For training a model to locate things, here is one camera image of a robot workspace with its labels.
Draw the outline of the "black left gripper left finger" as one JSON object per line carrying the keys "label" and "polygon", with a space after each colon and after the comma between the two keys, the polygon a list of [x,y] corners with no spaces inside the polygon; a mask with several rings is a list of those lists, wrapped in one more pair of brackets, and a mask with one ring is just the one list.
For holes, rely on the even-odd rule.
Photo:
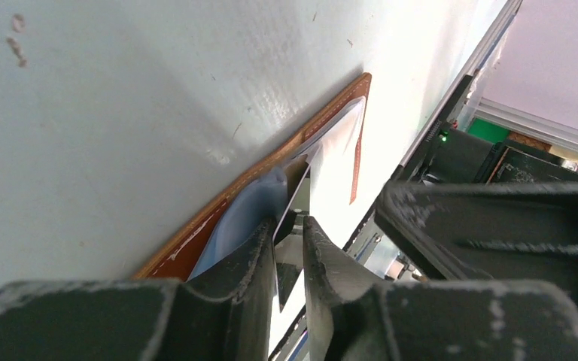
{"label": "black left gripper left finger", "polygon": [[0,360],[265,360],[276,223],[198,277],[0,288]]}

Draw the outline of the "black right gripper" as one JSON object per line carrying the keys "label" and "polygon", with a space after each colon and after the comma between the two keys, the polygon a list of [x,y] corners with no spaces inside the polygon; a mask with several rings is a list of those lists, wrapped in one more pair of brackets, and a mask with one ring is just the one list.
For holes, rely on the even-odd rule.
{"label": "black right gripper", "polygon": [[547,281],[578,308],[578,183],[391,180],[375,211],[376,224],[432,280]]}

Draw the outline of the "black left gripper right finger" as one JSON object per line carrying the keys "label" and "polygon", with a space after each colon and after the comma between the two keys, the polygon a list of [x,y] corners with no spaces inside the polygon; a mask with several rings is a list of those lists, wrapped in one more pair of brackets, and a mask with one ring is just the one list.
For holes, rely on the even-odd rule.
{"label": "black left gripper right finger", "polygon": [[303,221],[313,360],[578,360],[578,309],[542,281],[386,281]]}

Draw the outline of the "brown leather card holder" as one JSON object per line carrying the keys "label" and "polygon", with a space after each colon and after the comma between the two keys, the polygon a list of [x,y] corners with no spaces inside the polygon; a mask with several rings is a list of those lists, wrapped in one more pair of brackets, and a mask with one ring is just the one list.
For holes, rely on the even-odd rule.
{"label": "brown leather card holder", "polygon": [[308,152],[343,127],[351,116],[354,151],[352,184],[357,185],[361,136],[372,75],[364,72],[275,151],[238,176],[215,196],[135,274],[135,278],[190,280],[209,270],[245,243],[259,222],[286,214],[297,184],[306,173]]}

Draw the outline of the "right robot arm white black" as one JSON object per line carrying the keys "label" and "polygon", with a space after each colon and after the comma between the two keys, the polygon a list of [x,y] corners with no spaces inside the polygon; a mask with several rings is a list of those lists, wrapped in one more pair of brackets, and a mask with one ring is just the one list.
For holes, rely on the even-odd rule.
{"label": "right robot arm white black", "polygon": [[578,308],[578,173],[542,151],[436,127],[384,185],[376,223],[427,278],[546,281]]}

